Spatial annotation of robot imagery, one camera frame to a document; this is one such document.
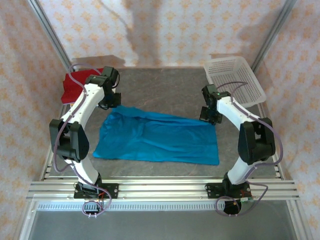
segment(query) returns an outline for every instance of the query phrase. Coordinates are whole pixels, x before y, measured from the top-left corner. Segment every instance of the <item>plastic basket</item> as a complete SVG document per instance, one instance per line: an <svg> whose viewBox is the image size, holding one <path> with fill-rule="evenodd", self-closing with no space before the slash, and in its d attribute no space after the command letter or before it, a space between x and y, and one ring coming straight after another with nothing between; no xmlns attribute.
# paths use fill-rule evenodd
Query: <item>plastic basket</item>
<svg viewBox="0 0 320 240"><path fill-rule="evenodd" d="M247 82L238 88L233 97L244 107L263 103L266 94L259 84L255 74L242 56L216 58L204 64L206 78L216 87L230 82ZM219 88L219 92L231 93L240 83L228 84Z"/></svg>

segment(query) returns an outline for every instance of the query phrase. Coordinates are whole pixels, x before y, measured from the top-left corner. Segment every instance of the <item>blue cloth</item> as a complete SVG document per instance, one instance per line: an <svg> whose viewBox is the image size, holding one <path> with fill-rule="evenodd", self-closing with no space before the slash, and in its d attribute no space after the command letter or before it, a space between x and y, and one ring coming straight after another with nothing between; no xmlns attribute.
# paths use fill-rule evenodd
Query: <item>blue cloth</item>
<svg viewBox="0 0 320 240"><path fill-rule="evenodd" d="M96 158L218 165L215 127L207 122L118 106L100 129Z"/></svg>

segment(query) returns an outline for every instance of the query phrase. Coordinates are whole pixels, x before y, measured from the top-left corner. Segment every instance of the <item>red cloth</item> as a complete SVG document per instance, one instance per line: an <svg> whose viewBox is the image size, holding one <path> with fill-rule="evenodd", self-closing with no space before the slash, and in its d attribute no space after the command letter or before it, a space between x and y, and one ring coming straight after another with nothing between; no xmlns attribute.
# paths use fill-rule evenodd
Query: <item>red cloth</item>
<svg viewBox="0 0 320 240"><path fill-rule="evenodd" d="M102 73L103 68L98 68L98 70ZM85 84L87 77L90 75L97 75L98 73L95 70L83 70L83 71L75 71L72 72L71 75L78 82ZM71 80L68 74L65 75L63 81L63 89L64 93L61 97L61 101L63 104L72 104L77 98L80 96L82 92L82 88Z"/></svg>

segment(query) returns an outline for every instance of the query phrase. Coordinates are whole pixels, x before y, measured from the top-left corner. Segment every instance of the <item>gray mat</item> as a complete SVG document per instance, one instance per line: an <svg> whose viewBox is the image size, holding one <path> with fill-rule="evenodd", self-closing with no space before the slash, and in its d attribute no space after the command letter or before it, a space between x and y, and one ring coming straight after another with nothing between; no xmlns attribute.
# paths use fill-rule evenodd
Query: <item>gray mat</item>
<svg viewBox="0 0 320 240"><path fill-rule="evenodd" d="M199 119L205 100L201 89L208 84L203 68L173 69L121 69L121 81L117 92L121 93L122 104L144 111L171 114ZM257 106L248 109L259 115ZM133 160L106 160L92 156L99 141L99 129L110 110L96 108L89 118L85 132L90 142L89 155L93 166L103 178L111 176L213 176L223 177L238 158L239 131L227 119L216 125L218 166L181 162L147 162ZM74 176L72 169L58 174L51 169L51 176ZM273 177L273 166L258 169L252 176Z"/></svg>
<svg viewBox="0 0 320 240"><path fill-rule="evenodd" d="M38 211L30 240L295 240L286 201L261 201L250 213L110 211L97 219L80 211Z"/></svg>

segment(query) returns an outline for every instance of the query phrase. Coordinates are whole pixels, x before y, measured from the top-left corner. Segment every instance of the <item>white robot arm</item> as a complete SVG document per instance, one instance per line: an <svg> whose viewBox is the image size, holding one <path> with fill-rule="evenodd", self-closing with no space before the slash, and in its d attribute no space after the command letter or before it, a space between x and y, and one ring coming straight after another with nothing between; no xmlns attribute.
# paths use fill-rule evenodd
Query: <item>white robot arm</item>
<svg viewBox="0 0 320 240"><path fill-rule="evenodd" d="M121 104L121 94L114 92L117 79L119 79L119 72L113 67L107 66L104 67L101 75L90 75L84 85L86 93L82 91L71 109L61 119L53 119L49 125L51 146L54 150L55 140L63 123L78 108L59 138L57 155L70 164L72 168L75 168L79 176L87 181L85 182L78 177L76 189L78 192L84 193L79 194L85 196L83 198L97 198L100 194L97 188L87 183L98 187L103 185L100 174L93 167L88 157L89 141L84 129L97 105L106 110ZM86 98L82 103L84 94L86 94Z"/></svg>
<svg viewBox="0 0 320 240"><path fill-rule="evenodd" d="M208 196L213 195L215 198L228 196L235 199L251 197L251 193L247 191L250 186L246 182L249 171L276 152L273 132L257 120L271 127L272 122L267 117L260 119L259 116L237 104L229 92L218 92L214 84L205 86L202 94L207 107L202 107L200 120L215 125L221 123L224 115L239 130L237 148L239 157L233 168L225 174L222 184L206 185L207 191L210 192Z"/></svg>

